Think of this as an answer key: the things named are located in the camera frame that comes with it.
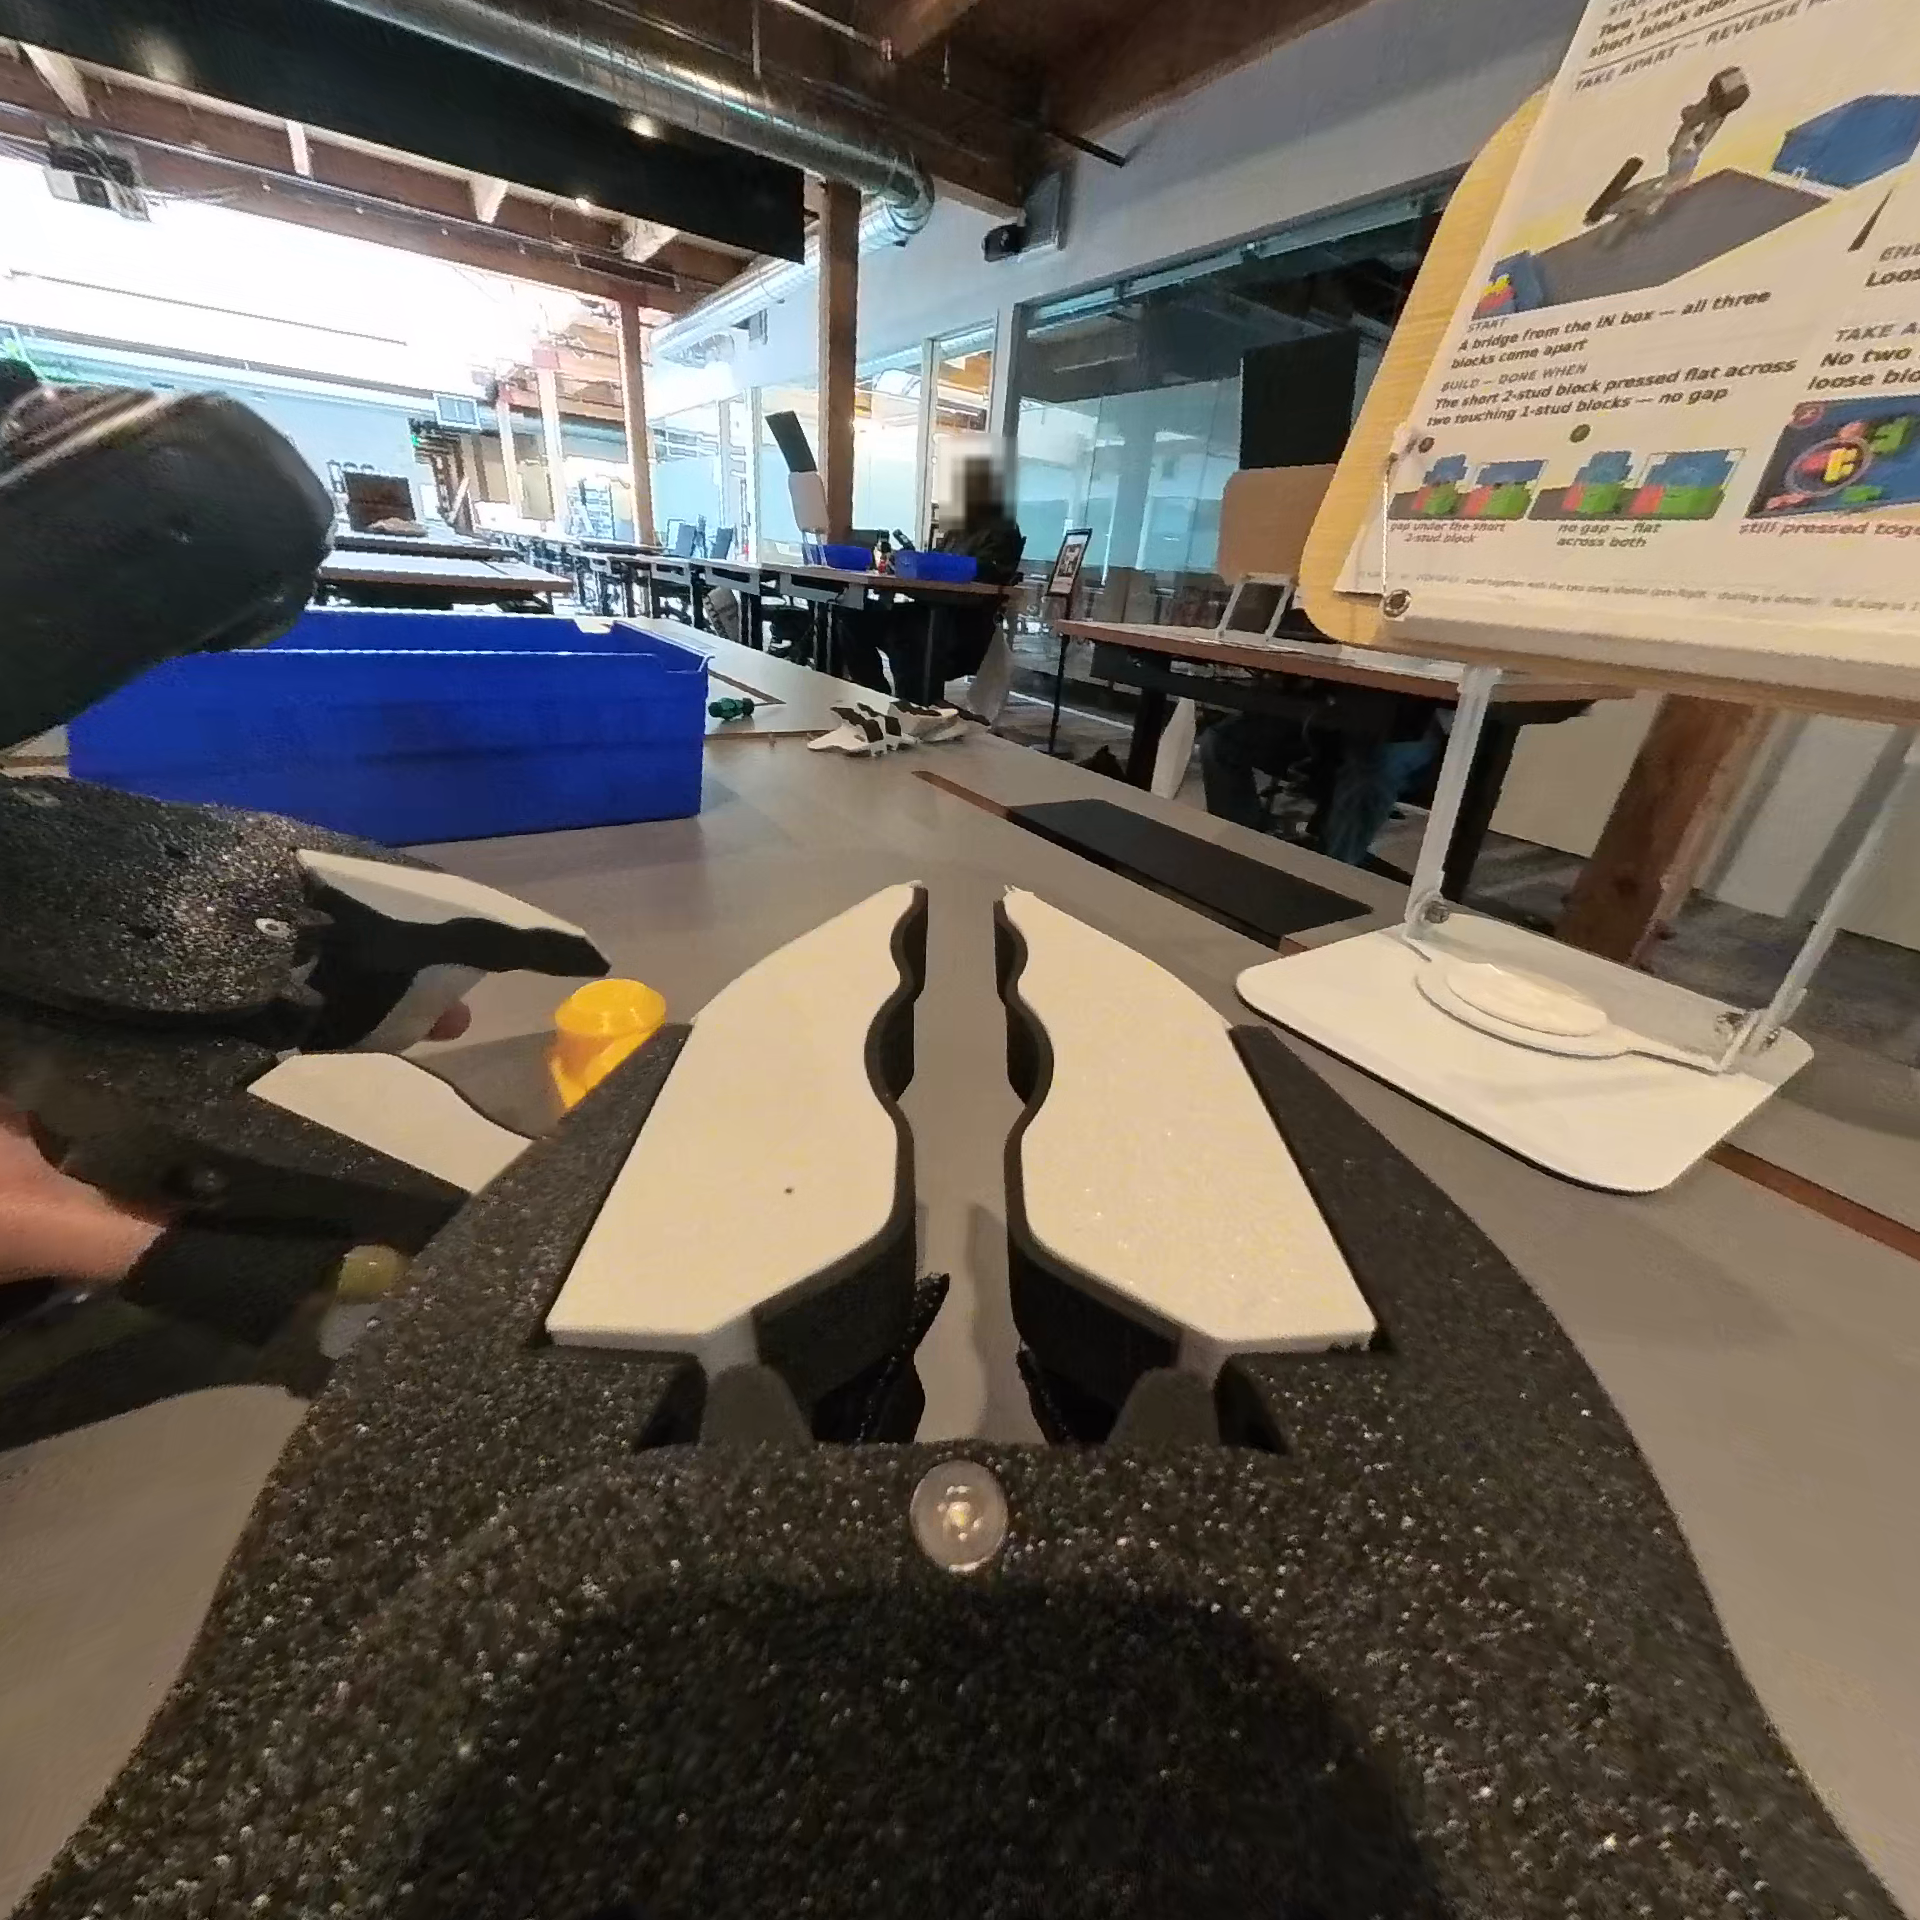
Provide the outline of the pile of white black parts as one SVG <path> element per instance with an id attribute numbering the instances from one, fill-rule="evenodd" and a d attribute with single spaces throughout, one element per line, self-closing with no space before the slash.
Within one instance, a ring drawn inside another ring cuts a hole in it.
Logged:
<path id="1" fill-rule="evenodd" d="M 844 701 L 829 707 L 829 715 L 828 729 L 807 740 L 807 752 L 878 758 L 945 745 L 992 729 L 977 713 L 950 703 Z"/>

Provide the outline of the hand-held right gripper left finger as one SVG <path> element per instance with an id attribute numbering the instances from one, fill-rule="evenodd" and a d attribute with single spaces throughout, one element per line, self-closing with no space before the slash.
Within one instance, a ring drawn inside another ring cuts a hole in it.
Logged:
<path id="1" fill-rule="evenodd" d="M 544 1316 L 556 1347 L 778 1375 L 841 1416 L 915 1316 L 914 1080 L 927 892 L 887 883 L 692 1020 Z"/>

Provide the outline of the small black framed sign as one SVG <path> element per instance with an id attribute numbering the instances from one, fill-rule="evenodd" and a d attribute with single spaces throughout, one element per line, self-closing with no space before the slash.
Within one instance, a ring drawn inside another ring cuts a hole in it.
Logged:
<path id="1" fill-rule="evenodd" d="M 1054 562 L 1048 570 L 1046 582 L 1039 594 L 1039 612 L 1044 616 L 1046 632 L 1054 645 L 1054 673 L 1052 673 L 1052 693 L 1048 705 L 1048 729 L 1044 742 L 1044 754 L 1048 758 L 1057 754 L 1059 742 L 1059 721 L 1063 709 L 1066 677 L 1067 677 L 1067 648 L 1070 636 L 1066 633 L 1066 621 L 1073 614 L 1075 594 L 1083 582 L 1083 570 L 1087 552 L 1091 546 L 1091 526 L 1073 526 L 1061 536 Z"/>

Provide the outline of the wooden background table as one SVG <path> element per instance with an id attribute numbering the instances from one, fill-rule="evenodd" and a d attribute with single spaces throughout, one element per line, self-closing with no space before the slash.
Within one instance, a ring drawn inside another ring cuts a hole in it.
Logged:
<path id="1" fill-rule="evenodd" d="M 922 640 L 914 664 L 907 668 L 905 691 L 909 698 L 929 698 L 945 684 L 938 680 L 942 664 L 942 633 L 953 618 L 977 623 L 988 618 L 999 623 L 1009 612 L 1012 584 L 982 582 L 977 577 L 947 577 L 935 572 L 899 576 L 884 570 L 849 570 L 809 562 L 778 562 L 761 570 L 767 596 L 800 603 L 807 612 L 807 640 L 802 664 L 841 681 L 853 681 L 848 671 L 848 636 L 852 620 L 881 618 L 881 610 L 909 606 L 922 610 L 915 633 Z"/>
<path id="2" fill-rule="evenodd" d="M 1468 673 L 1462 661 L 1340 643 L 1326 636 L 1246 641 L 1218 637 L 1206 627 L 1067 620 L 1059 625 L 1059 640 L 1087 643 L 1094 677 L 1137 693 L 1123 759 L 1123 778 L 1137 787 L 1150 786 L 1180 700 L 1225 712 L 1317 715 L 1357 733 L 1386 721 L 1387 701 L 1454 707 Z M 1523 728 L 1557 725 L 1596 703 L 1626 700 L 1626 688 L 1597 684 L 1572 668 L 1496 671 L 1468 748 L 1460 797 L 1446 814 L 1446 900 L 1468 898 Z"/>

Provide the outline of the printed instruction sheet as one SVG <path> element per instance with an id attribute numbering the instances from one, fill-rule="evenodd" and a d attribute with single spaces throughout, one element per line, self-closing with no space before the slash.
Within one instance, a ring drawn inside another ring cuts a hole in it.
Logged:
<path id="1" fill-rule="evenodd" d="M 1916 701 L 1918 5 L 1587 3 L 1366 560 L 1424 641 Z"/>

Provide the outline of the wooden column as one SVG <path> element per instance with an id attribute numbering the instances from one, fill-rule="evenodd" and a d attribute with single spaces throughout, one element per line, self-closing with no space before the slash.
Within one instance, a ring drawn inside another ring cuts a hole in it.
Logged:
<path id="1" fill-rule="evenodd" d="M 823 180 L 818 216 L 818 463 L 823 542 L 852 538 L 859 191 Z"/>
<path id="2" fill-rule="evenodd" d="M 658 527 L 646 387 L 648 326 L 641 320 L 641 309 L 636 300 L 615 300 L 614 314 L 634 538 L 641 546 L 653 546 L 658 542 Z"/>

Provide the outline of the row of background tables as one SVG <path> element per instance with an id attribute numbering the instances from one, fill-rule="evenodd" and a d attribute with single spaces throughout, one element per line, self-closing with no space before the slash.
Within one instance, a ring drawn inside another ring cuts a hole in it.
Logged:
<path id="1" fill-rule="evenodd" d="M 702 585 L 692 563 L 659 584 L 658 563 L 663 553 L 631 539 L 337 532 L 311 597 L 402 612 L 684 616 L 703 632 L 765 645 L 764 614 L 741 590 Z"/>

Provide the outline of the black rectangular mat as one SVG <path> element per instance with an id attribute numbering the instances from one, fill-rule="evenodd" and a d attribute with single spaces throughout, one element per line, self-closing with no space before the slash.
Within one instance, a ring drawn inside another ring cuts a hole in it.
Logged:
<path id="1" fill-rule="evenodd" d="M 1374 914 L 1362 898 L 1114 801 L 1023 804 L 1009 808 L 1005 820 L 1269 948 Z"/>

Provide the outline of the instruction sheet on stand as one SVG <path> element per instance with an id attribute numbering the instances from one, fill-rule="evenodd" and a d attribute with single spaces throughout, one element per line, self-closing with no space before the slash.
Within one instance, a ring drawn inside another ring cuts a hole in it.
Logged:
<path id="1" fill-rule="evenodd" d="M 1446 814 L 1462 795 L 1496 671 L 1570 668 L 1611 688 L 1859 712 L 1879 721 L 1913 720 L 1916 700 L 1843 700 L 1817 688 L 1641 673 L 1429 641 L 1394 625 L 1398 606 L 1381 596 L 1367 565 L 1379 552 L 1381 488 L 1549 85 L 1485 146 L 1452 196 L 1303 550 L 1307 616 L 1328 636 L 1465 668 L 1402 920 L 1241 972 L 1237 995 L 1265 1020 L 1545 1172 L 1641 1194 L 1670 1188 L 1810 1065 L 1812 1046 L 1791 1032 L 1791 1020 L 1870 871 L 1884 820 L 1861 828 L 1812 932 L 1762 1007 L 1725 1006 L 1490 921 L 1452 903 L 1442 879 Z"/>

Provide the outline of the blue plastic bin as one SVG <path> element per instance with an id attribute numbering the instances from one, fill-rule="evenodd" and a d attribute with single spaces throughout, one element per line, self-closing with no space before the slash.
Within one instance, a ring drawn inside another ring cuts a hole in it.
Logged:
<path id="1" fill-rule="evenodd" d="M 66 724 L 66 772 L 384 848 L 692 817 L 707 653 L 631 621 L 311 608 Z"/>

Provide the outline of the tan board panel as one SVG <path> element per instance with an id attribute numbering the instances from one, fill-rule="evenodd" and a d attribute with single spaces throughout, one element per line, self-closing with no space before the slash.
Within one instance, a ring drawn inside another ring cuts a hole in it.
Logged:
<path id="1" fill-rule="evenodd" d="M 1220 491 L 1213 570 L 1225 587 L 1253 576 L 1300 576 L 1336 463 L 1231 471 Z"/>

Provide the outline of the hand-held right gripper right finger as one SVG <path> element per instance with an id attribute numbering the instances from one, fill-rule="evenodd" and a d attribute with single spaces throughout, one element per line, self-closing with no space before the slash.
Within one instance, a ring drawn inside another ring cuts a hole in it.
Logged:
<path id="1" fill-rule="evenodd" d="M 1039 1379 L 1114 1417 L 1156 1374 L 1357 1353 L 1379 1320 L 1251 1044 L 1173 972 L 1008 888 L 994 905 L 1009 1302 Z"/>

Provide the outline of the wooden post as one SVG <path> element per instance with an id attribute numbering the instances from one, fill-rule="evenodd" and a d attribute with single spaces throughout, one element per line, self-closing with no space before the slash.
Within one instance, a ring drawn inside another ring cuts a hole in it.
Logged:
<path id="1" fill-rule="evenodd" d="M 1562 946 L 1651 965 L 1771 721 L 1764 705 L 1678 691 L 1659 700 L 1554 923 Z"/>

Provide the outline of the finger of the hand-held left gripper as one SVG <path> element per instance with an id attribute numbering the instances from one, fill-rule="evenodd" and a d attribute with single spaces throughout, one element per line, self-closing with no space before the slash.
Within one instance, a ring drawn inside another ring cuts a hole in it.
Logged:
<path id="1" fill-rule="evenodd" d="M 530 1145 L 438 1073 L 385 1052 L 291 1053 L 248 1095 L 461 1191 L 490 1185 Z"/>
<path id="2" fill-rule="evenodd" d="M 583 927 L 477 879 L 310 848 L 297 859 L 328 921 L 306 977 L 319 1009 L 303 1052 L 402 1053 L 490 975 L 612 972 Z"/>

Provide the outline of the person's left hand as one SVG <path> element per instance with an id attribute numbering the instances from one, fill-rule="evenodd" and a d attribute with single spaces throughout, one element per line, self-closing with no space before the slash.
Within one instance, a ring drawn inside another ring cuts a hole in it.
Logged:
<path id="1" fill-rule="evenodd" d="M 167 1229 L 42 1151 L 24 1114 L 1 1108 L 1 1286 L 123 1282 Z"/>

